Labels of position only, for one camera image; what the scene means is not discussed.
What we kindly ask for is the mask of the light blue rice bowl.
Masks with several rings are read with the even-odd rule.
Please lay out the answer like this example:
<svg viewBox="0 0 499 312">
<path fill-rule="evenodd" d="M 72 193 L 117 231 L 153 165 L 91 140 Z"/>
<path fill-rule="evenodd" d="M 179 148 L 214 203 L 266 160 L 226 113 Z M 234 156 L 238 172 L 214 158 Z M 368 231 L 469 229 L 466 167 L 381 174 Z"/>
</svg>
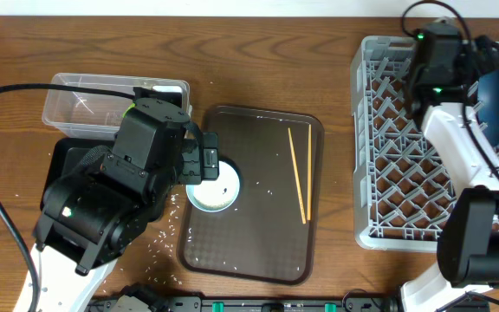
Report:
<svg viewBox="0 0 499 312">
<path fill-rule="evenodd" d="M 199 185 L 188 185 L 186 195 L 190 203 L 204 212 L 219 212 L 227 209 L 237 199 L 241 181 L 236 169 L 227 162 L 219 162 L 216 180 L 202 181 Z"/>
</svg>

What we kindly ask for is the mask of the wooden chopstick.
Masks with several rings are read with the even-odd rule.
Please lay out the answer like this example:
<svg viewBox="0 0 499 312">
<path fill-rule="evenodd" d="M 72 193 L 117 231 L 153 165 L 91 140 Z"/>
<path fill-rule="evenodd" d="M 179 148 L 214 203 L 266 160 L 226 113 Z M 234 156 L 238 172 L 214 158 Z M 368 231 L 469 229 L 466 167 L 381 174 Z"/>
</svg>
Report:
<svg viewBox="0 0 499 312">
<path fill-rule="evenodd" d="M 301 214 L 301 222 L 302 222 L 302 224 L 306 224 L 307 217 L 305 214 L 305 209 L 304 209 L 304 204 L 303 204 L 303 198 L 302 198 L 302 192 L 301 192 L 301 181 L 300 181 L 300 175 L 299 175 L 299 170 L 298 170 L 298 165 L 297 165 L 297 159 L 296 159 L 296 155 L 295 155 L 295 145 L 294 145 L 293 135 L 292 135 L 292 131 L 291 131 L 290 127 L 288 128 L 288 142 L 289 142 L 289 147 L 290 147 L 293 172 L 294 172 L 294 176 L 295 176 L 295 185 L 296 185 L 298 204 L 299 204 L 300 214 Z"/>
<path fill-rule="evenodd" d="M 307 161 L 307 221 L 311 222 L 312 202 L 312 125 L 308 124 L 308 161 Z"/>
</svg>

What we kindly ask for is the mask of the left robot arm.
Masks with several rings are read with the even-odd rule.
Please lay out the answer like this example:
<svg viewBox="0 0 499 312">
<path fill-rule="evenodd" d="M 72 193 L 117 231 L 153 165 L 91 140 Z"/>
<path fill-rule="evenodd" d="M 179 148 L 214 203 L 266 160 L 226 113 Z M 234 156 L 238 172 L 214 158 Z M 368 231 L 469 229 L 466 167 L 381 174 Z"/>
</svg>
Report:
<svg viewBox="0 0 499 312">
<path fill-rule="evenodd" d="M 126 247 L 163 215 L 175 185 L 219 176 L 218 136 L 161 93 L 133 90 L 112 144 L 91 145 L 70 170 L 47 183 L 33 231 L 36 276 L 15 309 L 82 311 Z"/>
</svg>

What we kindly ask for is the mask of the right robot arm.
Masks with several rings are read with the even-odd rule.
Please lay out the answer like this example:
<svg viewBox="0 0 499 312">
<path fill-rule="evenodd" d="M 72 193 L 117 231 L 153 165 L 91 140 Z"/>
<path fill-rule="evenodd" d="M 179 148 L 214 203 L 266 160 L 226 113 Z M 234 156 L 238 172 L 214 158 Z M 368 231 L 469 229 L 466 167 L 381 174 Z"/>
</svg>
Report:
<svg viewBox="0 0 499 312">
<path fill-rule="evenodd" d="M 467 29 L 427 23 L 411 33 L 415 51 L 405 110 L 436 149 L 457 202 L 437 241 L 437 261 L 400 289 L 403 311 L 447 311 L 499 288 L 499 159 L 468 104 L 474 62 L 491 68 L 498 46 Z"/>
</svg>

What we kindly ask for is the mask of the grey dishwasher rack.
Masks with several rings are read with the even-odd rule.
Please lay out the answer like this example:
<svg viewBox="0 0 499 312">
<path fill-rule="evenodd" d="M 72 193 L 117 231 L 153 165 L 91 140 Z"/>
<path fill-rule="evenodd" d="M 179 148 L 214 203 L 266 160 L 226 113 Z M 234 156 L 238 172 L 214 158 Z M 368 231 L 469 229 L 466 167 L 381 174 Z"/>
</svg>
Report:
<svg viewBox="0 0 499 312">
<path fill-rule="evenodd" d="M 436 149 L 403 107 L 413 52 L 410 38 L 368 36 L 351 63 L 354 235 L 365 249 L 435 251 L 457 201 Z"/>
</svg>

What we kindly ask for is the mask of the brown plastic tray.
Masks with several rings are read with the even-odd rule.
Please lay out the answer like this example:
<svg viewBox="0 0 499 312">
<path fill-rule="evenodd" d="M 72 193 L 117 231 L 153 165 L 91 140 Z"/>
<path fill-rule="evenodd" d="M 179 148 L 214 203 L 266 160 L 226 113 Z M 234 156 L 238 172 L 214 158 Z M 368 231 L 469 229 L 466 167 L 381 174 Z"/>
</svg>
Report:
<svg viewBox="0 0 499 312">
<path fill-rule="evenodd" d="M 307 216 L 308 124 L 312 125 L 311 222 L 302 224 L 293 172 L 291 128 Z M 241 181 L 236 201 L 219 212 L 187 205 L 179 261 L 195 272 L 296 285 L 313 267 L 324 127 L 312 115 L 217 106 L 204 130 L 218 135 L 221 160 Z"/>
</svg>

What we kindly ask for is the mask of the clear plastic bin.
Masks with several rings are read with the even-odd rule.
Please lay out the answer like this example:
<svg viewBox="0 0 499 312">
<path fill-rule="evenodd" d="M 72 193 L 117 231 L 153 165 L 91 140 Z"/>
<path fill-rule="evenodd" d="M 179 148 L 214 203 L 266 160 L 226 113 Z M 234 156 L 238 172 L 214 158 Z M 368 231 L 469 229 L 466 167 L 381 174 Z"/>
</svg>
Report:
<svg viewBox="0 0 499 312">
<path fill-rule="evenodd" d="M 192 112 L 190 86 L 186 81 L 123 75 L 59 73 L 53 84 L 95 88 L 132 94 L 135 87 L 157 91 L 166 101 Z M 48 91 L 42 121 L 71 138 L 113 140 L 122 115 L 132 104 L 128 99 L 101 94 Z"/>
</svg>

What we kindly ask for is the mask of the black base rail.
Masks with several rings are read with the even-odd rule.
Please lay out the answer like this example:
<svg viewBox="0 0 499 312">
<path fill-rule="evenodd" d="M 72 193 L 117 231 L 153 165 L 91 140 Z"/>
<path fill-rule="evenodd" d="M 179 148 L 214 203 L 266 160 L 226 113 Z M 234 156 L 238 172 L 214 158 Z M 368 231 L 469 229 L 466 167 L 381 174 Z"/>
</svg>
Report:
<svg viewBox="0 0 499 312">
<path fill-rule="evenodd" d="M 86 312 L 403 312 L 399 299 L 353 290 L 341 298 L 166 296 L 144 284 L 90 300 Z"/>
</svg>

